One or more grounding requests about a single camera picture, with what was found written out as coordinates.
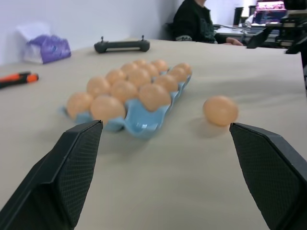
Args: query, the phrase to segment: computer monitor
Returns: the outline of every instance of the computer monitor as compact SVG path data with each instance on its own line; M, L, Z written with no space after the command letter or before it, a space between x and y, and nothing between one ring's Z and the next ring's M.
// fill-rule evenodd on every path
M267 23L279 23L287 15L283 0L259 0L252 26L265 26Z
M0 230L76 227L93 178L102 127L101 121L93 121L62 134L0 211Z
M271 230L307 229L307 162L280 135L230 126L247 187Z

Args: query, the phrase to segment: orange egg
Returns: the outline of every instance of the orange egg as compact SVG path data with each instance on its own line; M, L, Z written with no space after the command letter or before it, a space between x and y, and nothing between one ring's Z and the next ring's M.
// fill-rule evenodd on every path
M171 69L167 74L172 75L178 83L186 82L186 80L188 79L188 75L185 70L179 67Z
M93 119L102 120L104 125L111 119L126 117L126 110L122 102L108 95L100 95L95 98L90 110Z
M192 68L188 63L180 63L178 65L176 65L174 68L183 68L186 72L187 75L191 75L192 74Z
M154 81L156 84L161 85L168 92L178 91L178 83L175 78L169 74L164 74L157 77Z
M134 63L137 64L138 66L142 66L142 65L147 64L147 61L144 59L139 59L139 60L134 61Z
M125 73L128 73L130 71L136 70L139 66L133 62L126 63L123 65L120 69L124 71Z
M128 81L130 81L137 88L139 88L142 85L151 83L152 79L146 70L135 69L128 73Z
M86 86L86 91L94 98L101 94L110 93L110 83L104 77L91 78Z
M116 82L111 88L111 96L119 99L122 103L137 98L138 95L139 92L135 85L126 80Z
M153 77L158 77L160 75L159 70L157 69L156 66L154 66L151 63L147 63L145 65L141 66L142 69L146 70L147 72L149 72L150 76Z
M154 112L161 106L170 105L172 103L168 91L161 85L155 83L146 84L141 87L139 100L150 112Z
M152 64L156 66L159 72L165 72L168 71L168 65L165 61L158 59L156 61L153 61Z
M106 75L106 80L113 85L117 81L126 80L127 74L121 69L113 69Z
M239 114L237 104L225 96L214 96L209 98L203 104L202 109L210 123L222 127L235 122Z
M67 101L66 111L69 117L76 119L79 113L90 110L93 97L86 92L76 92Z

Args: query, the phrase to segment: black game controller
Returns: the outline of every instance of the black game controller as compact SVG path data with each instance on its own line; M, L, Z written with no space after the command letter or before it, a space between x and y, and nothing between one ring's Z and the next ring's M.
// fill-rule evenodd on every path
M139 48L142 52L147 52L150 48L150 42L144 40L144 35L142 40L139 41L127 41L127 42L105 42L104 37L101 37L101 42L97 42L95 45L95 50L97 53L105 53L107 49L125 49L125 48Z

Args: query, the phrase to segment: blue egg carton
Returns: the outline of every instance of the blue egg carton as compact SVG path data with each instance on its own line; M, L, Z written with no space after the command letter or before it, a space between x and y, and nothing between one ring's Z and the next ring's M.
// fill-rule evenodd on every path
M142 103L138 99L128 100L125 103L127 110L126 118L118 117L112 120L104 126L104 130L117 132L122 129L126 129L131 135L136 138L150 139L156 132L162 127L164 123L165 115L172 109L174 103L181 96L182 91L191 79L189 75L186 82L178 84L178 91L171 92L172 103L167 106L160 107L155 112L147 111ZM61 111L66 115L66 108L61 108ZM93 118L89 112L80 113L74 120L77 124L93 121Z

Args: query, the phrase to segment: orange box cutter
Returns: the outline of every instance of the orange box cutter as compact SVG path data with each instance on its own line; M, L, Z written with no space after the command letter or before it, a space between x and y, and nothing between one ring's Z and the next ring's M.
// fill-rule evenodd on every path
M11 85L26 84L38 81L39 77L36 73L23 72L12 74L3 78L0 78L0 89Z

